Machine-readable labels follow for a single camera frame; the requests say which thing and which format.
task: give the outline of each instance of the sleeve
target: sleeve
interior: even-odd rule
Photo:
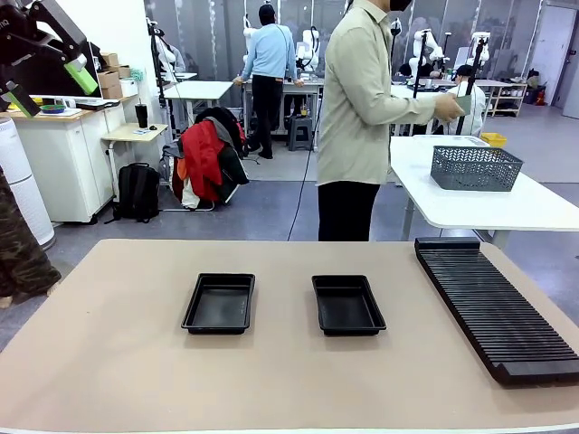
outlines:
[[[245,62],[245,68],[243,68],[242,72],[242,79],[243,81],[247,81],[250,76],[252,75],[253,70],[253,62],[255,61],[255,53],[256,53],[256,38],[255,33],[252,35],[252,41],[250,42],[250,50],[247,53],[247,62]]]
[[[289,35],[289,47],[288,47],[288,71],[292,80],[298,79],[298,67],[296,66],[296,46],[293,43],[293,35],[290,29],[288,29],[287,34]]]
[[[340,39],[332,63],[347,98],[366,124],[426,124],[432,119],[434,98],[398,99],[384,94],[372,29],[350,29]]]

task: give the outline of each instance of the red fire extinguisher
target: red fire extinguisher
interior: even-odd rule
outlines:
[[[536,97],[536,106],[544,106],[545,105],[545,91],[541,90]]]

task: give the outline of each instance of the black tray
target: black tray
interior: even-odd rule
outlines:
[[[319,328],[327,336],[371,336],[386,329],[365,276],[314,276]]]
[[[250,326],[252,274],[200,274],[182,328],[194,335],[241,335]]]

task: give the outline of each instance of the man's hand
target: man's hand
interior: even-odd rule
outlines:
[[[456,103],[456,95],[453,93],[445,93],[444,95],[436,97],[434,116],[442,122],[451,122],[460,116],[464,116],[464,111],[462,111],[462,108]]]

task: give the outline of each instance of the white table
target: white table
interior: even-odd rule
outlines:
[[[324,79],[321,78],[304,80],[304,85],[301,88],[299,88],[293,83],[287,81],[283,82],[284,97],[286,95],[311,95],[314,98],[314,103],[312,104],[312,112],[311,112],[311,117],[314,124],[316,124],[316,121],[318,120],[319,100],[323,89],[324,89]],[[248,96],[250,93],[252,93],[252,80],[248,80],[245,83],[243,83],[243,130],[245,132],[245,136],[248,136],[250,133],[249,125],[251,113],[248,104]],[[288,134],[288,131],[283,125],[283,118],[284,118],[283,102],[284,98],[281,99],[280,104],[280,125],[277,130],[271,132],[272,134],[279,134],[279,135]]]
[[[392,168],[408,193],[401,240],[414,206],[437,228],[477,230],[501,249],[510,231],[579,231],[579,208],[524,174],[509,193],[443,190],[431,178],[435,145],[474,146],[475,137],[393,137]]]
[[[102,137],[103,140],[109,142],[109,149],[107,150],[107,154],[109,154],[110,171],[112,172],[112,186],[115,202],[118,202],[120,198],[119,171],[117,169],[117,163],[115,162],[115,145],[118,142],[151,143],[168,128],[168,125],[152,124],[149,127],[155,127],[156,130],[150,130],[146,134],[135,134],[136,130],[141,129],[138,126],[138,124],[124,124]],[[135,160],[134,148],[132,149],[132,152],[133,152],[133,160]]]
[[[393,85],[390,94],[395,98],[400,99],[413,99],[414,98],[414,90],[408,88],[405,84],[403,85]],[[416,99],[426,99],[426,98],[434,98],[438,95],[441,95],[442,92],[418,92],[416,94]],[[434,119],[431,119],[430,122],[426,125],[426,134],[432,133],[432,125],[434,124]],[[394,126],[394,135],[400,136],[400,126],[401,124],[396,124]]]
[[[167,89],[165,98],[185,101],[187,112],[193,114],[194,101],[204,101],[208,107],[212,107],[232,85],[230,81],[183,81]]]
[[[167,74],[167,73],[163,74],[163,79],[168,81],[172,81],[173,78],[175,78],[179,82],[187,81],[192,80],[195,77],[197,77],[196,72],[175,72],[175,74]]]

